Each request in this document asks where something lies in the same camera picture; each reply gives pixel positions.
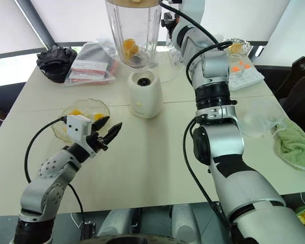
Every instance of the black glove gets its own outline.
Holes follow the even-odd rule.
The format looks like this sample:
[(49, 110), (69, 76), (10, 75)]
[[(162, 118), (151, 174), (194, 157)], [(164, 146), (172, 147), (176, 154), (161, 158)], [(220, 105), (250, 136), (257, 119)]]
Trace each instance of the black glove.
[(64, 83), (77, 52), (71, 47), (53, 46), (46, 52), (37, 54), (37, 66), (47, 78), (56, 83)]

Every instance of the plastic bag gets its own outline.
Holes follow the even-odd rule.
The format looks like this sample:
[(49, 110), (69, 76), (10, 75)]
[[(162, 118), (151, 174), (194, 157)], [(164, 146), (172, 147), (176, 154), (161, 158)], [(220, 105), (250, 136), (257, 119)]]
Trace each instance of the plastic bag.
[(115, 80), (116, 66), (98, 42), (88, 42), (72, 63), (65, 85), (109, 84)]
[(99, 43), (99, 45), (102, 47), (102, 49), (107, 53), (107, 55), (109, 55), (115, 61), (121, 62), (118, 56), (115, 43), (112, 39), (97, 38), (96, 40)]

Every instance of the black cable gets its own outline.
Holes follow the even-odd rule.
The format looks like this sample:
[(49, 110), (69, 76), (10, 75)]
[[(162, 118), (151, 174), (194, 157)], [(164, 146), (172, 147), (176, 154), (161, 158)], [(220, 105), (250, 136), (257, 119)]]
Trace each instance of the black cable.
[(158, 3), (160, 6), (162, 6), (163, 8), (174, 12), (175, 14), (178, 14), (179, 16), (183, 17), (184, 19), (186, 19), (188, 22), (190, 22), (192, 25), (194, 25), (195, 27), (197, 27), (199, 30), (201, 30), (203, 33), (205, 33), (214, 43), (218, 43), (218, 41), (216, 40), (216, 38), (210, 33), (208, 32), (205, 28), (203, 28), (198, 22), (196, 22), (195, 20), (193, 20), (192, 18), (190, 18), (188, 15), (186, 15), (185, 13), (182, 13), (181, 11), (172, 8), (171, 6), (168, 6), (166, 4), (163, 3), (163, 0), (158, 0)]
[(219, 210), (217, 209), (217, 207), (215, 206), (215, 203), (210, 199), (209, 195), (206, 193), (205, 189), (203, 188), (203, 186), (201, 185), (200, 181), (198, 180), (197, 176), (195, 175), (195, 173), (193, 172), (189, 160), (188, 160), (188, 156), (187, 156), (187, 150), (186, 150), (186, 138), (187, 138), (187, 133), (188, 130), (190, 128), (190, 126), (195, 122), (195, 118), (193, 118), (189, 124), (187, 125), (185, 131), (184, 131), (184, 135), (183, 135), (183, 154), (184, 154), (184, 160), (185, 163), (187, 165), (187, 168), (189, 170), (189, 172), (191, 173), (191, 176), (193, 177), (194, 181), (196, 182), (196, 184), (198, 185), (200, 191), (202, 192), (203, 196), (206, 198), (207, 202), (209, 203), (210, 207), (213, 209), (213, 211), (215, 212), (215, 214), (217, 215), (217, 217), (219, 218), (219, 220), (222, 222), (222, 224), (224, 225), (224, 227), (226, 229), (230, 228), (230, 225), (228, 223), (228, 221), (225, 219), (225, 217), (219, 212)]
[[(31, 147), (35, 141), (35, 139), (38, 137), (38, 135), (43, 131), (45, 130), (46, 128), (48, 128), (49, 126), (59, 122), (59, 121), (64, 121), (65, 120), (65, 117), (61, 117), (61, 118), (58, 118), (50, 123), (48, 123), (47, 125), (45, 125), (42, 129), (40, 129), (36, 134), (35, 136), (30, 140), (29, 142), (29, 145), (27, 147), (27, 150), (26, 150), (26, 154), (25, 154), (25, 160), (24, 160), (24, 171), (25, 171), (25, 177), (27, 179), (27, 182), (28, 183), (31, 183), (31, 178), (29, 177), (29, 173), (28, 173), (28, 156), (29, 156), (29, 152), (31, 150)], [(71, 184), (68, 184), (68, 186), (71, 188), (71, 190), (73, 191), (73, 193), (75, 194), (75, 197), (77, 198), (77, 201), (79, 203), (79, 206), (80, 206), (80, 211), (81, 211), (81, 216), (82, 216), (82, 220), (83, 222), (85, 223), (85, 215), (84, 215), (84, 212), (83, 212), (83, 208), (82, 208), (82, 204), (81, 204), (81, 201), (80, 201), (80, 198), (76, 192), (76, 190), (74, 189), (74, 187), (71, 185)]]
[(193, 127), (195, 126), (196, 122), (194, 120), (194, 122), (192, 123), (192, 125), (190, 126), (190, 135), (191, 135), (191, 138), (193, 139), (193, 133), (192, 133), (192, 129)]
[(58, 118), (50, 123), (48, 123), (47, 125), (45, 125), (42, 129), (40, 129), (36, 134), (35, 136), (30, 140), (30, 143), (27, 147), (27, 150), (26, 150), (26, 154), (25, 154), (25, 160), (24, 160), (24, 171), (25, 171), (25, 176), (26, 176), (26, 179), (27, 179), (27, 182), (28, 183), (31, 183), (31, 178), (29, 177), (29, 173), (28, 173), (28, 155), (29, 155), (29, 151), (31, 150), (31, 147), (32, 147), (32, 144), (34, 143), (35, 139), (38, 137), (38, 135), (43, 131), (45, 130), (46, 128), (48, 128), (49, 126), (55, 124), (56, 122), (59, 122), (61, 121), (61, 118)]
[(187, 68), (186, 68), (186, 75), (187, 75), (187, 78), (190, 82), (190, 84), (192, 85), (192, 79), (190, 78), (190, 74), (189, 74), (189, 71), (190, 71), (190, 66), (191, 64), (193, 63), (193, 61), (200, 55), (204, 54), (205, 52), (208, 52), (212, 49), (215, 49), (215, 48), (221, 48), (221, 50), (231, 46), (233, 44), (232, 41), (226, 41), (226, 42), (221, 42), (221, 43), (217, 43), (217, 44), (214, 44), (214, 45), (211, 45), (209, 47), (206, 47), (206, 48), (203, 48), (201, 51), (197, 52), (191, 59), (190, 61), (188, 62), (187, 64)]
[(73, 194), (75, 194), (75, 197), (77, 198), (77, 201), (78, 201), (79, 206), (80, 206), (81, 218), (82, 218), (83, 223), (85, 223), (85, 215), (84, 215), (84, 212), (83, 212), (82, 203), (80, 201), (80, 198), (79, 198), (75, 188), (71, 184), (68, 184), (68, 186), (71, 188), (71, 190), (73, 191)]

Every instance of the orange fruit piece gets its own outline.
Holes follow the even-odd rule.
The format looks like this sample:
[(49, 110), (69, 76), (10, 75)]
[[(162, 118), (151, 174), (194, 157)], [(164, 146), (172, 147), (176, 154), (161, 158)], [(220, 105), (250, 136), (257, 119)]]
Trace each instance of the orange fruit piece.
[(123, 41), (123, 53), (125, 58), (131, 58), (139, 52), (139, 46), (136, 45), (135, 40), (126, 39)]
[(102, 117), (104, 117), (103, 114), (101, 114), (101, 113), (96, 113), (96, 114), (94, 115), (94, 120), (97, 121), (97, 120), (99, 120), (99, 119), (102, 118)]
[(72, 112), (69, 113), (69, 114), (71, 114), (71, 115), (82, 115), (82, 113), (81, 113), (80, 110), (78, 110), (78, 109), (72, 110)]

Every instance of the black tape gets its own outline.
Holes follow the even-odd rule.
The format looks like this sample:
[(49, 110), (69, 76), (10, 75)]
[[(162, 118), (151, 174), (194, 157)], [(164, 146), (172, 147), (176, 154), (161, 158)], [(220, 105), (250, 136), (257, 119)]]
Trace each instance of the black tape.
[(210, 143), (203, 126), (196, 128), (193, 132), (193, 152), (197, 160), (205, 165), (210, 165)]
[(184, 36), (185, 34), (190, 30), (192, 29), (193, 27), (188, 27), (188, 26), (184, 26), (178, 33), (177, 35), (177, 39), (176, 39), (176, 42), (178, 44), (179, 47), (182, 47), (182, 42), (183, 42), (183, 39), (184, 39)]
[[(280, 206), (283, 207), (284, 205), (281, 202), (277, 202), (277, 201), (270, 201), (270, 203), (272, 204), (272, 206)], [(234, 220), (236, 220), (239, 216), (254, 210), (255, 207), (253, 204), (249, 204), (246, 205), (244, 207), (239, 208), (238, 210), (236, 210), (234, 213), (232, 213), (232, 215), (229, 217), (229, 221), (233, 222)]]
[(227, 178), (228, 176), (241, 171), (256, 171), (244, 163), (241, 154), (229, 154), (213, 158), (217, 169)]

